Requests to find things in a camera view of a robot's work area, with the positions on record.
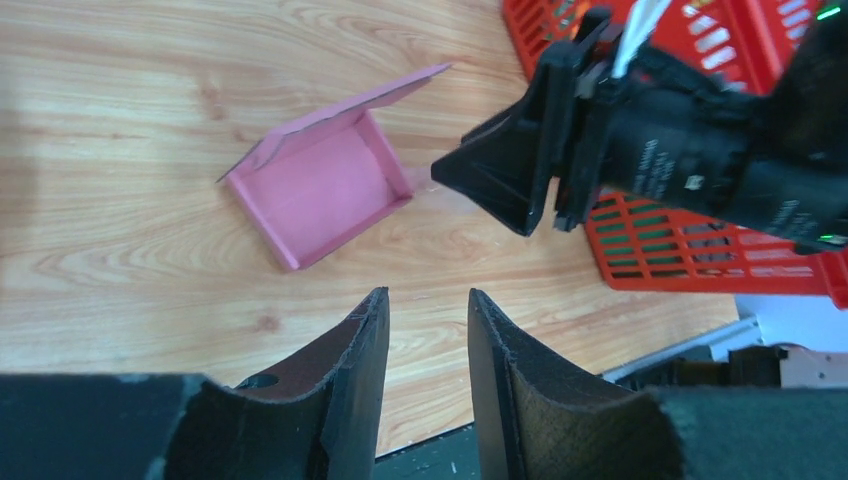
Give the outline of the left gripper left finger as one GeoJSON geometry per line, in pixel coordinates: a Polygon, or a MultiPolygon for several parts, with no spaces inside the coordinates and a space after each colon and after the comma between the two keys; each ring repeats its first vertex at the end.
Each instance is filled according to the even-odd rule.
{"type": "Polygon", "coordinates": [[[195,373],[5,374],[5,479],[368,479],[389,291],[239,385],[195,373]]]}

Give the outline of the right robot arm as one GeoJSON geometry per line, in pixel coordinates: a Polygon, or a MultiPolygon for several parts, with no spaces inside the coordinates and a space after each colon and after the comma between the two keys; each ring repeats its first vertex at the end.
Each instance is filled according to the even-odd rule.
{"type": "Polygon", "coordinates": [[[758,96],[650,42],[667,10],[627,21],[594,7],[541,54],[525,94],[469,131],[431,178],[511,231],[538,225],[552,178],[557,229],[587,221],[603,189],[793,242],[847,246],[847,5],[816,15],[774,88],[758,96]]]}

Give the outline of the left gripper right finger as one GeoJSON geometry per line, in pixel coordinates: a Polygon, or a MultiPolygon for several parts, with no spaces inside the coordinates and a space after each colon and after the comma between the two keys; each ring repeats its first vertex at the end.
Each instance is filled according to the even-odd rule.
{"type": "Polygon", "coordinates": [[[847,359],[753,346],[610,382],[468,298],[485,479],[843,479],[847,359]]]}

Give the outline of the pink paper box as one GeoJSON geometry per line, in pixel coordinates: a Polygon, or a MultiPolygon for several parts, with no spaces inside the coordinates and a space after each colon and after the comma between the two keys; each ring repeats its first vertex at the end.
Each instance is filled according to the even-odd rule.
{"type": "Polygon", "coordinates": [[[314,265],[413,199],[372,112],[449,67],[424,68],[283,123],[221,176],[283,268],[314,265]]]}

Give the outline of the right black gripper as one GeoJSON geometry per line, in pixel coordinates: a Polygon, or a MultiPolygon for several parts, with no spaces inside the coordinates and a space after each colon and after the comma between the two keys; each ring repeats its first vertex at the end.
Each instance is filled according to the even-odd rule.
{"type": "Polygon", "coordinates": [[[557,229],[585,223],[603,187],[721,217],[744,169],[754,98],[652,46],[665,11],[632,7],[615,50],[581,75],[581,44],[550,45],[525,94],[435,161],[432,180],[528,237],[572,140],[557,229]]]}

